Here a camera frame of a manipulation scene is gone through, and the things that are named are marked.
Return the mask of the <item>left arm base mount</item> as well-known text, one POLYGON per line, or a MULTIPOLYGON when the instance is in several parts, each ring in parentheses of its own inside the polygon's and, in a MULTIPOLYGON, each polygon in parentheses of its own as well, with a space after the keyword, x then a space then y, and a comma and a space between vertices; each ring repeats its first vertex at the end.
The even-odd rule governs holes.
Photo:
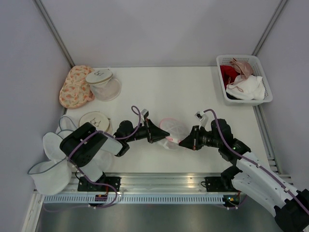
POLYGON ((118 176, 106 176, 105 173, 96 181, 96 184, 90 183, 84 176, 78 177, 79 180, 77 191, 79 192, 115 192, 119 191, 121 178, 118 176))

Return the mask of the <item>pink-trimmed mesh laundry bag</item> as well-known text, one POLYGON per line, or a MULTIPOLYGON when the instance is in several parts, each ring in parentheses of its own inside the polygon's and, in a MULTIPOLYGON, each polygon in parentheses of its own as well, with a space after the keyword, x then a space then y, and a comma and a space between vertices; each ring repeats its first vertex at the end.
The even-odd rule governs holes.
POLYGON ((166 150, 179 150, 179 143, 189 135, 189 129, 180 121, 173 118, 164 118, 159 123, 159 128, 168 132, 169 136, 156 142, 166 150))

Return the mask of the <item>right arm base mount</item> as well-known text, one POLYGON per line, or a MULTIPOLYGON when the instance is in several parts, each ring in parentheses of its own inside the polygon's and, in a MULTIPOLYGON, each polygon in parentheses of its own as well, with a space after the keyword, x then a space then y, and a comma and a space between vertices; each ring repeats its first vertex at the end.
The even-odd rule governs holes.
POLYGON ((232 179, 242 171, 236 166, 224 170, 220 176, 206 176, 200 184, 207 192, 237 192, 232 185, 232 179))

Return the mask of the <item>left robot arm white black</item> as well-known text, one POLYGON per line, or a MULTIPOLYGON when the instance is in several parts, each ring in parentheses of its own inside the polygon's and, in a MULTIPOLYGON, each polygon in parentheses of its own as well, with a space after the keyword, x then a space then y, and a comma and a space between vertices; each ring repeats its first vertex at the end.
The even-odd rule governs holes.
POLYGON ((125 120, 119 124, 114 136, 112 138, 86 122, 60 143, 60 150, 88 178, 88 185, 94 191, 101 191, 105 187, 104 171, 94 161, 100 150, 121 157, 129 150, 129 142, 147 139, 152 144, 170 136, 170 133, 149 119, 135 128, 130 121, 125 120))

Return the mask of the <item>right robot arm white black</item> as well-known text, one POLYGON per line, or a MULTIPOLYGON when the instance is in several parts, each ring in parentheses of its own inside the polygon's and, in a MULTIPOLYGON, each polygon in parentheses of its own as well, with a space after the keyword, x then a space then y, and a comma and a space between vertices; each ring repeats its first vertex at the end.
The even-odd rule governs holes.
POLYGON ((204 146, 218 149, 232 165, 221 173, 220 184, 226 191, 236 189, 262 207, 284 232, 301 232, 309 225, 309 191, 298 190, 263 165, 251 149, 235 138, 224 119, 211 122, 211 130, 193 126, 179 146, 200 150, 204 146))

